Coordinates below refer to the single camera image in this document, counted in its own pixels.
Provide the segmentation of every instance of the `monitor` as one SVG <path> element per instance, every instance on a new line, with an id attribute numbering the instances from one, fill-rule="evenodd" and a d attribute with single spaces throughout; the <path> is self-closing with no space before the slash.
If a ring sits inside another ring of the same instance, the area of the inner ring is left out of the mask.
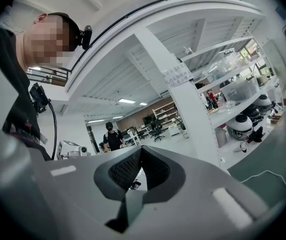
<path id="1" fill-rule="evenodd" d="M 153 122 L 156 118 L 154 114 L 149 114 L 146 117 L 143 117 L 143 122 L 145 125 L 150 124 L 151 122 Z"/>

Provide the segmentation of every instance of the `shelf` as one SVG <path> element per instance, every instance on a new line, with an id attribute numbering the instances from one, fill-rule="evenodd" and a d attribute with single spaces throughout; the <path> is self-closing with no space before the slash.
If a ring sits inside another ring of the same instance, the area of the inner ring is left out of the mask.
<path id="1" fill-rule="evenodd" d="M 183 62 L 186 62 L 198 55 L 201 55 L 201 54 L 204 54 L 206 52 L 209 52 L 211 50 L 214 50 L 216 48 L 220 48 L 220 47 L 223 47 L 223 46 L 227 46 L 227 45 L 230 45 L 230 44 L 234 44 L 234 43 L 237 43 L 237 42 L 241 42 L 241 41 L 245 41 L 245 40 L 251 40 L 253 39 L 254 37 L 252 35 L 249 35 L 249 36 L 245 36 L 245 37 L 240 37 L 240 38 L 236 38 L 236 39 L 232 39 L 232 40 L 229 40 L 229 41 L 225 41 L 225 42 L 221 42 L 221 43 L 218 43 L 218 44 L 214 44 L 212 46 L 209 46 L 207 48 L 204 48 L 202 50 L 198 50 L 194 53 L 191 53 L 183 58 L 181 58 L 181 61 Z"/>
<path id="2" fill-rule="evenodd" d="M 169 120 L 169 121 L 163 122 L 163 123 L 161 123 L 161 125 L 166 125 L 166 124 L 168 124 L 168 123 L 172 123 L 172 121 Z"/>
<path id="3" fill-rule="evenodd" d="M 264 120 L 262 122 L 258 123 L 258 125 L 254 127 L 255 131 L 258 130 L 261 126 L 263 127 L 263 133 L 265 133 L 265 135 L 262 138 L 262 142 L 268 137 L 268 135 L 275 127 L 275 124 L 270 123 L 269 119 L 267 118 L 268 115 L 264 117 Z M 242 151 L 234 152 L 233 150 L 235 150 L 241 144 L 242 140 L 234 139 L 227 132 L 225 134 L 227 138 L 227 143 L 218 149 L 219 158 L 221 160 L 221 169 L 224 170 L 231 168 L 232 166 L 236 165 L 238 162 L 246 158 L 253 150 L 255 150 L 262 143 L 252 141 L 247 146 L 246 153 Z"/>
<path id="4" fill-rule="evenodd" d="M 220 113 L 218 112 L 212 113 L 209 115 L 209 119 L 211 121 L 212 128 L 217 128 L 233 117 L 236 117 L 239 113 L 245 110 L 249 105 L 251 105 L 260 95 L 266 93 L 269 89 L 273 88 L 276 81 L 278 79 L 273 77 L 271 80 L 267 81 L 265 85 L 263 85 L 260 90 L 253 95 L 251 98 L 242 101 L 239 105 L 233 106 L 232 108 L 228 109 L 227 111 Z"/>
<path id="5" fill-rule="evenodd" d="M 165 111 L 163 111 L 163 112 L 161 112 L 161 113 L 158 113 L 158 114 L 156 114 L 156 116 L 161 115 L 161 114 L 165 113 L 166 111 L 169 111 L 169 110 L 172 110 L 172 109 L 174 109 L 174 107 L 171 107 L 171 108 L 169 108 L 168 110 L 165 110 Z"/>
<path id="6" fill-rule="evenodd" d="M 194 84 L 197 84 L 198 82 L 201 82 L 201 81 L 203 81 L 203 80 L 205 80 L 205 79 L 207 79 L 207 78 L 204 76 L 204 77 L 201 77 L 201 78 L 198 78 L 198 79 L 193 80 L 193 83 L 194 83 Z"/>
<path id="7" fill-rule="evenodd" d="M 176 114 L 176 112 L 171 113 L 171 114 L 168 114 L 167 116 L 165 116 L 165 117 L 163 117 L 163 118 L 158 118 L 158 120 L 163 120 L 164 118 L 168 118 L 168 117 L 170 117 L 170 116 L 172 116 L 172 115 L 174 115 L 174 114 Z"/>
<path id="8" fill-rule="evenodd" d="M 166 106 L 168 106 L 168 105 L 170 105 L 170 104 L 172 104 L 172 103 L 174 103 L 174 101 L 172 101 L 172 102 L 170 102 L 169 104 L 166 104 L 166 105 L 164 105 L 164 106 L 161 106 L 161 107 L 159 107 L 159 108 L 157 108 L 157 109 L 152 109 L 152 110 L 153 110 L 153 111 L 160 110 L 160 109 L 162 109 L 162 108 L 164 108 L 164 107 L 166 107 Z"/>
<path id="9" fill-rule="evenodd" d="M 230 73 L 228 73 L 225 76 L 223 76 L 223 77 L 221 77 L 221 78 L 219 78 L 217 80 L 214 80 L 213 82 L 207 84 L 206 86 L 198 89 L 197 92 L 199 94 L 201 94 L 201 93 L 203 93 L 203 92 L 205 92 L 205 91 L 207 91 L 207 90 L 209 90 L 209 89 L 211 89 L 211 88 L 213 88 L 213 87 L 215 87 L 215 86 L 225 82 L 226 80 L 236 76 L 237 74 L 239 74 L 239 73 L 243 72 L 244 70 L 248 69 L 249 67 L 253 66 L 258 61 L 263 60 L 265 57 L 266 57 L 266 55 L 263 55 L 263 56 L 255 59 L 255 60 L 251 61 L 249 64 L 246 64 L 245 66 L 239 67 L 238 69 L 235 69 L 235 70 L 231 70 Z"/>

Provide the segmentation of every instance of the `plastic container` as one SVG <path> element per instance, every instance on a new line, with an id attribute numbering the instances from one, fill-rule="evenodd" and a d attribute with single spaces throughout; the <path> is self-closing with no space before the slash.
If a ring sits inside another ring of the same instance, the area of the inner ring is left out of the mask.
<path id="1" fill-rule="evenodd" d="M 255 77 L 250 80 L 240 78 L 237 81 L 220 89 L 227 101 L 240 102 L 251 98 L 254 94 L 260 91 L 258 81 Z"/>
<path id="2" fill-rule="evenodd" d="M 218 52 L 202 73 L 205 77 L 214 77 L 214 81 L 224 77 L 229 71 L 239 67 L 238 56 L 234 48 L 232 48 Z"/>

